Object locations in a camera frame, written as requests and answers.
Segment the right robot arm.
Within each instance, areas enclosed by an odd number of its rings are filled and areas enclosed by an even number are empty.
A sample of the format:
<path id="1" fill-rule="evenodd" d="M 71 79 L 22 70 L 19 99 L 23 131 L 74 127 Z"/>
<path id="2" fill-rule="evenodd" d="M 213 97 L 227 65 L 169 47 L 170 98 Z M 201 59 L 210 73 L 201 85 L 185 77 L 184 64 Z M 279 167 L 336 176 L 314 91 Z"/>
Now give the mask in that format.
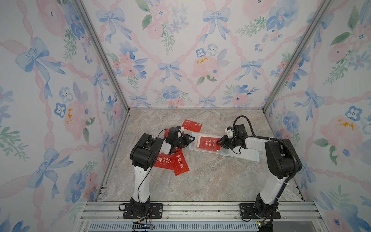
<path id="1" fill-rule="evenodd" d="M 238 148 L 237 155 L 242 155 L 242 150 L 266 155 L 270 175 L 256 197 L 253 213 L 258 218 L 273 219 L 286 186 L 302 169 L 291 141 L 256 135 L 250 119 L 243 115 L 238 116 L 233 125 L 225 129 L 225 133 L 216 141 L 216 145 L 231 151 Z"/>

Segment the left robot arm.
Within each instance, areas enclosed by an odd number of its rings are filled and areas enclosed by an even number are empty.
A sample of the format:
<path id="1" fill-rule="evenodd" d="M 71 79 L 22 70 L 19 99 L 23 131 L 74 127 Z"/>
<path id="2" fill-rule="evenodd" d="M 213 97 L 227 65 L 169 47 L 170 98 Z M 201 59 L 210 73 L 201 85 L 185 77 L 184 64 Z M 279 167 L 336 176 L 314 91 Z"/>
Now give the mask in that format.
<path id="1" fill-rule="evenodd" d="M 141 136 L 130 153 L 130 160 L 135 172 L 135 185 L 129 206 L 125 210 L 128 215 L 137 218 L 145 218 L 149 215 L 149 176 L 159 155 L 162 154 L 169 158 L 188 147 L 195 140 L 195 137 L 184 134 L 184 129 L 181 126 L 169 128 L 165 138 L 153 137 L 147 133 Z"/>

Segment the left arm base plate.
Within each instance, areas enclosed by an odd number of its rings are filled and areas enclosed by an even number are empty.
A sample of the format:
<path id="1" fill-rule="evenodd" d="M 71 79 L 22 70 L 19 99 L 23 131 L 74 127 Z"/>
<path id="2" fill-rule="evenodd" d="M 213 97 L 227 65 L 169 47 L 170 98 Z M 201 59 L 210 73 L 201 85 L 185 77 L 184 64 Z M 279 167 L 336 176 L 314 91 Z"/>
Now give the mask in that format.
<path id="1" fill-rule="evenodd" d="M 123 219 L 162 219 L 163 204 L 162 203 L 149 203 L 149 204 L 125 204 L 125 208 L 122 209 L 119 206 L 119 210 L 123 212 Z"/>

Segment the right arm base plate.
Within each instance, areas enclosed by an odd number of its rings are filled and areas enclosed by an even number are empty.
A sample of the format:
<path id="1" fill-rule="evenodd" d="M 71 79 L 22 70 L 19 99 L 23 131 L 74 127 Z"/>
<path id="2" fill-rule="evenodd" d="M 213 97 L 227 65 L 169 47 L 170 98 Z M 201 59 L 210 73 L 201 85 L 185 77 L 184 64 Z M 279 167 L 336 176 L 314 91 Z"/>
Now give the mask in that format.
<path id="1" fill-rule="evenodd" d="M 255 203 L 241 203 L 239 209 L 242 219 L 265 219 L 271 218 L 273 214 L 274 219 L 281 219 L 280 211 L 276 206 L 273 210 L 273 205 L 256 205 Z"/>

